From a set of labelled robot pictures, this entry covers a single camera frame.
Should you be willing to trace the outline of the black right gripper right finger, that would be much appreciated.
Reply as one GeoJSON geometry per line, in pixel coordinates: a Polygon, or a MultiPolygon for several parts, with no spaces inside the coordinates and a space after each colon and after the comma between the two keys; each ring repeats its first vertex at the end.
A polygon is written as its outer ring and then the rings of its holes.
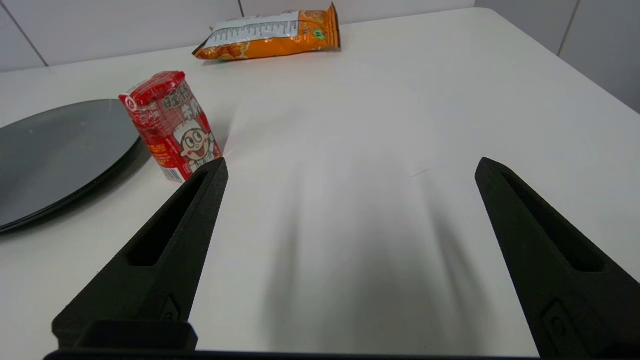
{"type": "Polygon", "coordinates": [[[475,182],[539,355],[638,358],[638,281],[507,166],[475,182]]]}

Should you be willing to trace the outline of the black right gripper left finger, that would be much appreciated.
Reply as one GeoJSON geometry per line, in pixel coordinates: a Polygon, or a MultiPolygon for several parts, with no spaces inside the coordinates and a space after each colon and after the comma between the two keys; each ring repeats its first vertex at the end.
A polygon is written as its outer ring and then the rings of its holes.
{"type": "Polygon", "coordinates": [[[55,317],[60,349],[99,321],[189,319],[228,178],[219,158],[179,187],[55,317]]]}

